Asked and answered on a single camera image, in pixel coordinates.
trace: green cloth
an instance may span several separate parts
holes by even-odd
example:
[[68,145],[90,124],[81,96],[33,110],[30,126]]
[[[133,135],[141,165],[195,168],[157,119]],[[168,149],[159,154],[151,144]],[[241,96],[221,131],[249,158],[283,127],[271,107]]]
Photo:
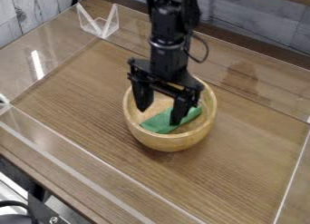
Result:
[[192,107],[188,110],[187,117],[181,119],[181,122],[179,123],[179,125],[171,125],[169,124],[171,110],[172,110],[172,107],[165,109],[163,112],[156,114],[153,117],[151,117],[145,121],[143,121],[140,123],[140,126],[151,132],[165,134],[173,131],[184,123],[192,121],[201,113],[200,107],[197,108]]

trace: plastic holder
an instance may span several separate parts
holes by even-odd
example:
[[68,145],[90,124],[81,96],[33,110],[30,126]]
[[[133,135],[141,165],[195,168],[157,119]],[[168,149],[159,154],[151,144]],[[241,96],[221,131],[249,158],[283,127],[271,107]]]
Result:
[[80,26],[85,32],[93,34],[97,38],[106,39],[112,33],[119,30],[119,13],[117,5],[113,4],[109,10],[108,19],[97,17],[92,19],[80,4],[76,5]]

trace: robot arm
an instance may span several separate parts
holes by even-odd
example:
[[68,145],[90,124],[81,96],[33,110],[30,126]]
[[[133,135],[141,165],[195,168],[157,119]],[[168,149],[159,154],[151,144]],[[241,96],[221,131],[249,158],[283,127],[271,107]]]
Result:
[[171,124],[176,125],[189,108],[197,106],[203,90],[203,85],[187,72],[189,41],[200,10],[197,0],[147,0],[147,3],[151,57],[149,61],[129,59],[128,79],[141,112],[153,102],[153,91],[173,98]]

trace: wooden bowl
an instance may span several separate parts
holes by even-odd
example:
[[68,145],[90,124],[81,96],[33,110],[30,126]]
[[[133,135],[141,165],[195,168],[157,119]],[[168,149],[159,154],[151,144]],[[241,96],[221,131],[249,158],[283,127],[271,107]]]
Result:
[[204,85],[204,90],[200,93],[201,114],[193,121],[177,127],[168,134],[153,133],[145,130],[139,123],[172,107],[172,98],[155,92],[153,103],[144,112],[140,112],[136,108],[132,88],[128,88],[123,97],[127,126],[135,138],[151,149],[167,152],[181,151],[192,147],[208,134],[216,112],[216,98],[211,87],[201,80],[200,82]]

